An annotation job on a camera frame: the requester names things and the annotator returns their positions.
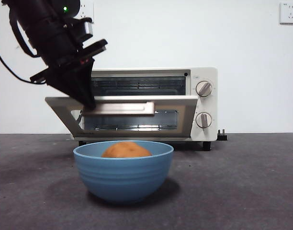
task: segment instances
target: orange food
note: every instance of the orange food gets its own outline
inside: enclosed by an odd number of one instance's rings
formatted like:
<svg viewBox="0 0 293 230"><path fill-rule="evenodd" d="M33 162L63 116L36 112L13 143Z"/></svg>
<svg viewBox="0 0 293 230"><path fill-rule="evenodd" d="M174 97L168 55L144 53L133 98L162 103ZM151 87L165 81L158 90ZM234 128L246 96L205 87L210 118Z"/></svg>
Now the orange food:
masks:
<svg viewBox="0 0 293 230"><path fill-rule="evenodd" d="M145 148L131 141L118 142L111 145L102 154L102 157L125 158L125 157L147 157L152 154Z"/></svg>

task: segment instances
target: black cable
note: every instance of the black cable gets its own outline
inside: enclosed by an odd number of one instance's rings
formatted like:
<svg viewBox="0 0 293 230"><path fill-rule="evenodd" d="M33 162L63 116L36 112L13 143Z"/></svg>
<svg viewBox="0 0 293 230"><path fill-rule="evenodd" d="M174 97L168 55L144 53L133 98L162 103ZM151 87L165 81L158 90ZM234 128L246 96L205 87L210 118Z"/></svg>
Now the black cable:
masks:
<svg viewBox="0 0 293 230"><path fill-rule="evenodd" d="M17 74L15 74L8 66L7 64L3 61L2 57L0 56L0 61L2 62L2 64L5 66L6 69L8 69L8 71L10 73L12 73L13 76L15 76L17 79L19 79L20 81L23 81L23 82L26 82L26 83L30 83L30 84L34 84L34 85L43 85L45 84L45 81L44 82L31 82L31 81L28 81L28 80L24 80L22 78L20 78Z"/></svg>

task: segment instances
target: wall outlet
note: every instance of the wall outlet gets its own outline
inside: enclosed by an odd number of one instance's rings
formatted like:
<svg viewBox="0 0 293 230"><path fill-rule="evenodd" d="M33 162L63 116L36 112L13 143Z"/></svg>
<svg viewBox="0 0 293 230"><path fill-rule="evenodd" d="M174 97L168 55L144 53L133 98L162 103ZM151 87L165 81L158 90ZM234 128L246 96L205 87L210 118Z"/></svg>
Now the wall outlet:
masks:
<svg viewBox="0 0 293 230"><path fill-rule="evenodd" d="M94 21L94 4L92 0L80 0L80 9L76 19L91 18Z"/></svg>
<svg viewBox="0 0 293 230"><path fill-rule="evenodd" d="M280 3L280 23L293 24L293 2Z"/></svg>

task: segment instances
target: white toaster oven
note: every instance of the white toaster oven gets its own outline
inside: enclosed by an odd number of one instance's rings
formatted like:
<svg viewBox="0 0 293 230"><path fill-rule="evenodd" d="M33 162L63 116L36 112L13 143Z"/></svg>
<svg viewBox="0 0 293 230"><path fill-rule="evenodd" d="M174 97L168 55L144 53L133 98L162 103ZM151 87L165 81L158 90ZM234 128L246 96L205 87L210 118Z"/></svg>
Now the white toaster oven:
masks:
<svg viewBox="0 0 293 230"><path fill-rule="evenodd" d="M79 144L104 140L217 139L217 69L98 69L91 87L96 108L69 97L46 102Z"/></svg>

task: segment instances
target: oven foot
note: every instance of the oven foot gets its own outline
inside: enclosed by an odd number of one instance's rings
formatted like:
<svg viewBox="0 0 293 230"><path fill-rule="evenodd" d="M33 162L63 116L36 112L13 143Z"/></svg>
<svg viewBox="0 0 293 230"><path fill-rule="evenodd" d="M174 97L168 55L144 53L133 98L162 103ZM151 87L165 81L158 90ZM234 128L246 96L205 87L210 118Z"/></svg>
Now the oven foot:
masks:
<svg viewBox="0 0 293 230"><path fill-rule="evenodd" d="M79 146L86 145L86 144L87 144L87 142L86 142L86 141L79 140Z"/></svg>
<svg viewBox="0 0 293 230"><path fill-rule="evenodd" d="M211 142L210 141L203 141L203 150L204 151L210 151L210 144Z"/></svg>

